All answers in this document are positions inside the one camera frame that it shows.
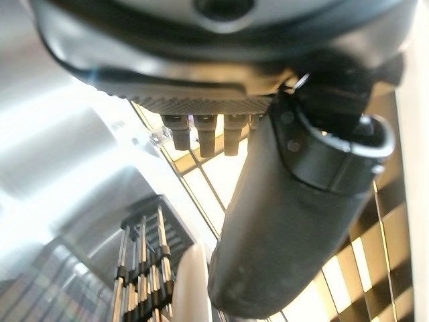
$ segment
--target metal rod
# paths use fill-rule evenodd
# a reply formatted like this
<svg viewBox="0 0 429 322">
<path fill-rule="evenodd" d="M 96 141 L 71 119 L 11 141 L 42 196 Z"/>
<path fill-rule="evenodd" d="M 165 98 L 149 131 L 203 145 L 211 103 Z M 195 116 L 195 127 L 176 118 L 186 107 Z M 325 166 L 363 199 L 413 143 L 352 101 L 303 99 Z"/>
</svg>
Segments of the metal rod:
<svg viewBox="0 0 429 322">
<path fill-rule="evenodd" d="M 121 246 L 119 250 L 118 267 L 125 266 L 125 254 L 127 251 L 127 240 L 129 237 L 129 227 L 127 226 L 122 233 Z"/>
<path fill-rule="evenodd" d="M 158 238 L 160 241 L 160 247 L 167 246 L 167 238 L 166 238 L 166 228 L 164 226 L 164 216 L 162 215 L 162 207 L 161 205 L 158 205 Z M 172 271 L 170 266 L 170 259 L 167 257 L 163 257 L 161 259 L 161 269 L 162 269 L 162 280 L 163 282 L 171 281 L 172 280 Z M 163 312 L 171 319 L 173 316 L 173 310 L 171 304 L 168 304 L 164 309 Z"/>
<path fill-rule="evenodd" d="M 133 241 L 133 260 L 131 262 L 131 271 L 135 269 L 135 258 L 137 252 L 137 240 Z M 134 309 L 134 299 L 135 299 L 135 287 L 133 281 L 131 280 L 132 275 L 130 275 L 127 285 L 127 290 L 125 293 L 125 312 L 131 312 Z"/>
<path fill-rule="evenodd" d="M 158 237 L 160 239 L 160 246 L 167 246 L 166 228 L 164 227 L 164 217 L 162 215 L 162 207 L 158 206 Z"/>
<path fill-rule="evenodd" d="M 167 246 L 166 228 L 164 227 L 164 217 L 162 215 L 162 207 L 158 206 L 158 238 L 160 240 L 160 246 Z M 167 257 L 163 257 L 161 260 L 162 267 L 162 280 L 165 282 L 172 279 L 172 271 L 170 266 L 170 260 Z"/>
<path fill-rule="evenodd" d="M 146 217 L 141 219 L 140 223 L 140 263 L 147 262 L 147 248 L 146 248 Z M 147 299 L 147 278 L 144 273 L 139 276 L 139 302 L 144 302 Z"/>
<path fill-rule="evenodd" d="M 129 227 L 126 227 L 122 232 L 121 245 L 119 246 L 118 268 L 125 266 L 125 255 L 127 252 L 127 240 L 129 236 Z M 118 277 L 113 287 L 113 298 L 111 303 L 111 321 L 119 322 L 121 318 L 121 303 L 123 298 L 123 283 L 122 277 Z"/>
</svg>

